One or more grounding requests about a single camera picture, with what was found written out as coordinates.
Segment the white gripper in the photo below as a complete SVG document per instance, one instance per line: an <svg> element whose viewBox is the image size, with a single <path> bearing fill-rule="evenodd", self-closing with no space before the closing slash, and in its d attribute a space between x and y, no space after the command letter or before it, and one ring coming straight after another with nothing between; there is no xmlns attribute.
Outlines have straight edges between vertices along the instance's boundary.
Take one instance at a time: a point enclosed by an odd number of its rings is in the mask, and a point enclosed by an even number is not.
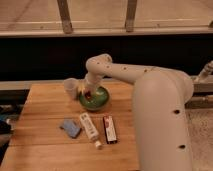
<svg viewBox="0 0 213 171"><path fill-rule="evenodd" d="M84 84L79 84L78 93L85 95L85 92L94 92L99 86L100 79L91 74L87 73L84 78Z"/></svg>

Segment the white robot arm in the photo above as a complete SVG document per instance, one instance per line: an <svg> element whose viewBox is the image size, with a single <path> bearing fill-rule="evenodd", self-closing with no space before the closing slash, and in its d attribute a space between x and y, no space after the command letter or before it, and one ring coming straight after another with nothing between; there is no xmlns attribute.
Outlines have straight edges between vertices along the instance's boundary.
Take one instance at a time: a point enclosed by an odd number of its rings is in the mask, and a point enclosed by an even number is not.
<svg viewBox="0 0 213 171"><path fill-rule="evenodd" d="M116 64L108 54L86 61L84 90L94 92L103 77L133 86L132 112L142 171L193 171L185 104L194 92L183 71L156 66Z"/></svg>

